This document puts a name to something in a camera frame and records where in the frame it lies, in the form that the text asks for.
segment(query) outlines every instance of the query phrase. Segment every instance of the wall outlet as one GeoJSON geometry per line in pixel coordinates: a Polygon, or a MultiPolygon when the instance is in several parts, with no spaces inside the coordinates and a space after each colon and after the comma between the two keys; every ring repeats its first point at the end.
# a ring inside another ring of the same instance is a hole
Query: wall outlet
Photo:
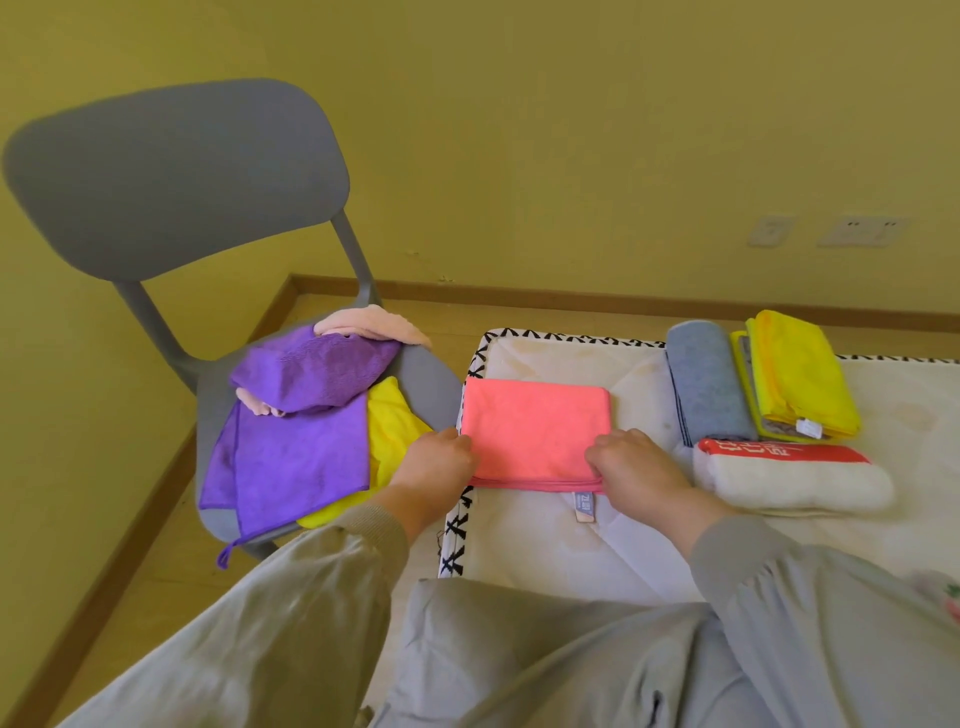
{"type": "Polygon", "coordinates": [[[883,248],[900,237],[910,225],[907,217],[844,215],[824,235],[822,248],[883,248]]]}
{"type": "Polygon", "coordinates": [[[750,233],[748,245],[757,248],[773,248],[782,243],[793,230],[796,215],[764,215],[750,233]]]}

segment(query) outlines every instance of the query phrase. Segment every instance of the yellow wall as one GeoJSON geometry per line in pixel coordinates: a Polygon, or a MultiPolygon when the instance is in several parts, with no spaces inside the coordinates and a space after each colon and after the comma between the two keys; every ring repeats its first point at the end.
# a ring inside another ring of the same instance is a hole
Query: yellow wall
{"type": "MultiPolygon", "coordinates": [[[[152,85],[270,75],[326,109],[382,278],[960,312],[960,9],[920,0],[7,3],[0,138],[152,85]],[[748,250],[764,213],[800,216],[748,250]],[[888,250],[818,250],[844,212],[888,250]]],[[[192,400],[111,288],[0,191],[0,715],[180,443],[192,400]]],[[[239,344],[328,231],[151,284],[184,344],[239,344]]]]}

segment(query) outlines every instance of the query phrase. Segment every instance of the gray towel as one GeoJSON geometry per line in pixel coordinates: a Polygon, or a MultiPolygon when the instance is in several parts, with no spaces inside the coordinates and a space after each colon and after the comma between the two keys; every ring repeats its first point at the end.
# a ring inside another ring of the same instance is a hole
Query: gray towel
{"type": "Polygon", "coordinates": [[[756,440],[730,337],[710,321],[684,321],[666,334],[666,357],[684,444],[706,437],[756,440]]]}

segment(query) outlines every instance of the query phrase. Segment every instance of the white mattress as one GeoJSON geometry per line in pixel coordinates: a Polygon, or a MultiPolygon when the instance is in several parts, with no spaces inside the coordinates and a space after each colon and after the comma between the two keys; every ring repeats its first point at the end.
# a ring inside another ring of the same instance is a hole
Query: white mattress
{"type": "MultiPolygon", "coordinates": [[[[898,488],[875,518],[768,519],[805,543],[869,559],[895,574],[960,574],[960,366],[946,359],[841,356],[863,419],[851,445],[898,488]]],[[[612,394],[615,426],[638,427],[689,472],[662,342],[489,331],[470,376],[593,384],[612,394]]],[[[597,523],[571,494],[469,488],[447,516],[440,576],[550,595],[644,605],[701,599],[676,549],[597,497],[597,523]]]]}

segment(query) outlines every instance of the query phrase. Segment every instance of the white towel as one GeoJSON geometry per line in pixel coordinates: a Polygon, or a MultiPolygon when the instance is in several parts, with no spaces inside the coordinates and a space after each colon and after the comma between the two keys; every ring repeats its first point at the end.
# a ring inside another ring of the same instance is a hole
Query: white towel
{"type": "Polygon", "coordinates": [[[887,472],[840,445],[701,440],[693,475],[727,503],[772,516],[874,513],[894,502],[887,472]]]}

